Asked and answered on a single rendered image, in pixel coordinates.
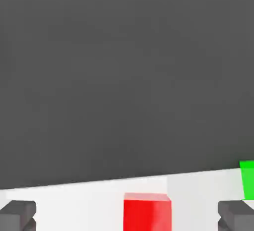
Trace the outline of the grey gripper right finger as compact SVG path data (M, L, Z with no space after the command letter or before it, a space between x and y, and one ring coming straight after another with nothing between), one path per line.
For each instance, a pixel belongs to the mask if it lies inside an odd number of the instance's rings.
M254 231L254 209L242 200L219 201L218 231Z

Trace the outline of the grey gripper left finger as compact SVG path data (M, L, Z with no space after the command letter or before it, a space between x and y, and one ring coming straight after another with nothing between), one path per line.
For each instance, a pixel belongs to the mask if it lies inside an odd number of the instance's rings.
M12 200L0 209L0 231L36 231L35 201Z

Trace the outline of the small green cube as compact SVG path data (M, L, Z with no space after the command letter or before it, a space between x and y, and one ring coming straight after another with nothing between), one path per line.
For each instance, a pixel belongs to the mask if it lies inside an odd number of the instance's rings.
M245 200L254 200L254 160L240 161Z

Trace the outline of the small red cube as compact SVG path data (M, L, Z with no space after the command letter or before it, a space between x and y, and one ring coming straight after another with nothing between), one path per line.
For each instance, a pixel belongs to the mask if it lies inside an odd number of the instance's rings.
M125 193L123 231L172 231L172 202L162 193Z

